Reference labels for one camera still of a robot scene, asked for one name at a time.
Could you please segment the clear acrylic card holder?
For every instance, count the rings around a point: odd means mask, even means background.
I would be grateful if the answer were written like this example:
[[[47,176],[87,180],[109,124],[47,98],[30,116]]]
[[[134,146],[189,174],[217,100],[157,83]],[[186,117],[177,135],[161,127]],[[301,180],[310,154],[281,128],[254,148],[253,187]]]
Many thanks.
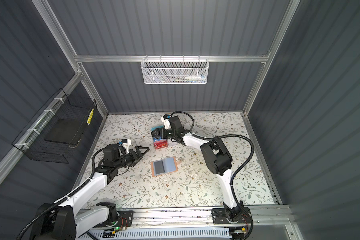
[[[160,128],[160,127],[164,127],[164,126],[152,127],[152,128],[151,128],[151,131],[152,131],[153,129],[155,129],[155,128]],[[167,137],[168,137],[167,139],[163,139],[163,140],[167,140],[167,141],[168,141],[168,147],[173,147],[173,146],[179,144],[179,143],[177,143],[177,142],[175,142],[175,141],[172,141],[169,136],[167,136]],[[154,139],[154,136],[152,136],[152,138],[153,138],[153,143],[156,142],[156,141],[160,141],[160,140]]]

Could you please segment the black VIP card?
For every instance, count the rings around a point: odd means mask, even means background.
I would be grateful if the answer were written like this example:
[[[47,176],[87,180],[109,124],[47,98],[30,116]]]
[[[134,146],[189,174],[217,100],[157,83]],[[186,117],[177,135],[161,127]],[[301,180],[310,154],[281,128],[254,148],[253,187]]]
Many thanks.
[[[163,160],[153,162],[153,166],[154,166],[154,175],[155,176],[159,176],[159,175],[166,173]]]

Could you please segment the pink leather card wallet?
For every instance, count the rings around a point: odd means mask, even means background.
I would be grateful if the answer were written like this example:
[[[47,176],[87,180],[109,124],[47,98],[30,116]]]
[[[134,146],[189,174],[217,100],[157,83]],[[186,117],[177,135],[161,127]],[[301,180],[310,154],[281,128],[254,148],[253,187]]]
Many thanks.
[[[166,170],[165,174],[170,174],[170,173],[174,173],[174,172],[178,171],[178,164],[177,164],[177,161],[176,161],[175,157],[169,157],[169,158],[165,158],[165,159],[162,159],[162,160],[164,161],[164,166],[165,166],[165,170]],[[155,161],[151,162],[152,176],[157,177],[157,176],[154,175],[153,162],[155,162]]]

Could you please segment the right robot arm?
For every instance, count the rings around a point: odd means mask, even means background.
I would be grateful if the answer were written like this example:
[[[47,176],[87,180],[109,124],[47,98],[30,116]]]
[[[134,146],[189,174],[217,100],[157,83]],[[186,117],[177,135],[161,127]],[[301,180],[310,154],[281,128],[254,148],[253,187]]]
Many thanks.
[[[230,223],[237,222],[244,214],[244,204],[239,201],[233,180],[237,173],[232,173],[233,158],[223,143],[223,138],[240,138],[246,140],[253,146],[252,141],[242,135],[224,135],[213,138],[201,137],[193,133],[195,120],[191,118],[192,125],[189,130],[186,130],[181,123],[179,117],[175,116],[177,111],[171,115],[164,115],[161,117],[163,127],[156,127],[151,131],[151,135],[155,140],[170,139],[173,142],[182,144],[184,146],[191,146],[200,150],[203,154],[205,163],[209,171],[216,175],[224,198],[224,209],[227,220]]]

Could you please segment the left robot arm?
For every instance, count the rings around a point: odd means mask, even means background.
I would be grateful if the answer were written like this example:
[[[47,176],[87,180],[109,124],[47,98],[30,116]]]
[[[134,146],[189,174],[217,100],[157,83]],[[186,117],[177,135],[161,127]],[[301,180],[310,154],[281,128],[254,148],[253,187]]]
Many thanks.
[[[127,226],[127,221],[119,215],[113,203],[100,202],[84,213],[80,213],[80,210],[97,192],[119,176],[120,168],[134,167],[150,150],[143,146],[130,150],[129,145],[124,139],[95,152],[94,156],[99,153],[104,156],[97,165],[92,160],[91,175],[64,197],[40,206],[35,218],[21,230],[17,239],[20,240],[27,230],[31,230],[31,240],[75,240],[97,225],[117,229]]]

